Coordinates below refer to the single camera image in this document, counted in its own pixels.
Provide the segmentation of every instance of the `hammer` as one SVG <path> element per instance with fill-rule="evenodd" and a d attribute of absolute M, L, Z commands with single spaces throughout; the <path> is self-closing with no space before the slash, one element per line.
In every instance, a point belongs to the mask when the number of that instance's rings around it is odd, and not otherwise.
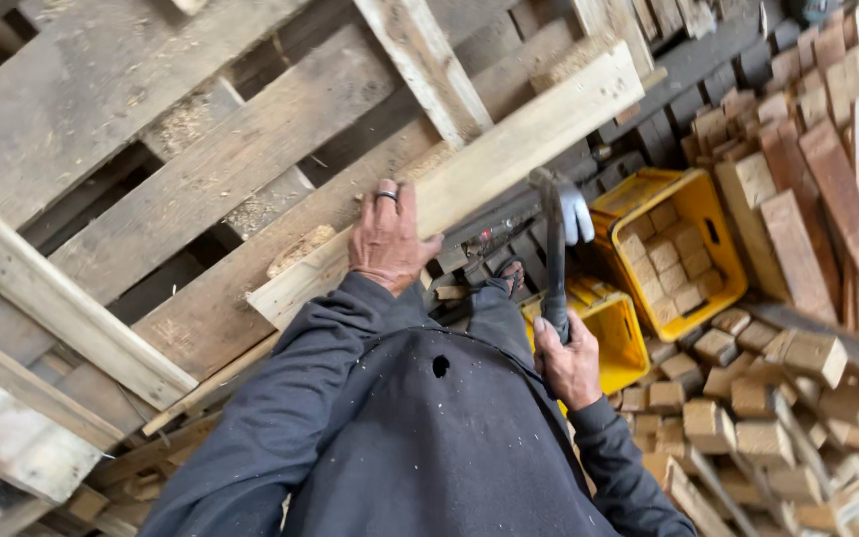
<path fill-rule="evenodd" d="M 569 317 L 565 312 L 565 247 L 574 246 L 579 235 L 590 243 L 596 238 L 596 230 L 585 198 L 571 181 L 540 167 L 531 171 L 529 183 L 539 188 L 548 227 L 546 270 L 549 282 L 542 299 L 542 316 L 552 323 L 565 345 L 569 342 Z"/>

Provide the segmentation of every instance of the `pants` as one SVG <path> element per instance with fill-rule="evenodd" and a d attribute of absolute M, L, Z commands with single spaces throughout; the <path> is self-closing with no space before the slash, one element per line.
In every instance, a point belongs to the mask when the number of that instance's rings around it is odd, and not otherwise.
<path fill-rule="evenodd" d="M 509 299 L 509 282 L 502 278 L 489 278 L 472 290 L 470 327 L 472 337 L 495 345 L 506 353 L 532 364 L 526 321 L 519 307 Z M 414 282 L 396 299 L 386 315 L 388 332 L 410 327 L 439 327 L 423 308 L 423 286 Z"/>

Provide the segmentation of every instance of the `sleeve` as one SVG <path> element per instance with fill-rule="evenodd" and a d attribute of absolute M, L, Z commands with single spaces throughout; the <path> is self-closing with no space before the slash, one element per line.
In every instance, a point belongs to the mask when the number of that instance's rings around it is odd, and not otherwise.
<path fill-rule="evenodd" d="M 334 400 L 393 295 L 361 275 L 308 302 L 174 474 L 142 537 L 273 535 L 281 504 L 316 463 Z"/>
<path fill-rule="evenodd" d="M 575 412 L 582 466 L 596 484 L 596 507 L 622 535 L 695 536 L 695 527 L 662 493 L 641 465 L 641 450 L 632 442 L 628 423 L 612 409 L 608 397 Z"/>

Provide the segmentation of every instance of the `hand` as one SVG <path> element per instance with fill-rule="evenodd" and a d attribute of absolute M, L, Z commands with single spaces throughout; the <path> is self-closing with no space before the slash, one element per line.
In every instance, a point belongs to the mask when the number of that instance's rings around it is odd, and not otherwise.
<path fill-rule="evenodd" d="M 569 315 L 568 345 L 562 342 L 552 323 L 536 317 L 535 372 L 549 383 L 562 404 L 571 411 L 581 410 L 602 398 L 599 384 L 599 341 L 572 308 Z"/>
<path fill-rule="evenodd" d="M 358 272 L 400 296 L 416 281 L 420 270 L 443 246 L 443 235 L 427 241 L 416 236 L 416 188 L 412 183 L 397 185 L 380 179 L 378 190 L 396 192 L 397 201 L 388 196 L 364 197 L 360 222 L 350 235 L 350 271 Z"/>

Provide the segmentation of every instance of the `leg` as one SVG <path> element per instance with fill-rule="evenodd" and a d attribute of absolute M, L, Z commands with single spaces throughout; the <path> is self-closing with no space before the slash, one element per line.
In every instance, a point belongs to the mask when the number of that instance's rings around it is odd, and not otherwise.
<path fill-rule="evenodd" d="M 503 273 L 513 270 L 510 267 Z M 529 337 L 526 336 L 526 321 L 519 307 L 509 299 L 510 285 L 512 283 L 498 277 L 481 284 L 471 297 L 472 316 L 467 332 L 531 365 L 532 351 Z"/>

